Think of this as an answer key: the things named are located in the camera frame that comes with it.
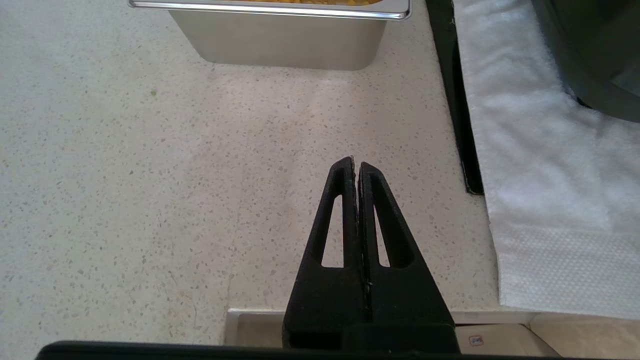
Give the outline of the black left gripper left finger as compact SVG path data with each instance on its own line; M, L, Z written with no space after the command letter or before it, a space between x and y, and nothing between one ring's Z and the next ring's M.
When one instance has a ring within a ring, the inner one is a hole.
M342 199L343 265L322 264L336 198ZM368 320L355 164L332 164L282 323L286 349L352 349L350 335Z

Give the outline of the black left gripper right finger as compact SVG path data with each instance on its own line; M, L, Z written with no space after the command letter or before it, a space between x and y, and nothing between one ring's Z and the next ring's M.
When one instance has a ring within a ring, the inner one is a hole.
M342 332L351 352L457 352L455 322L384 176L362 162L358 237L365 321Z

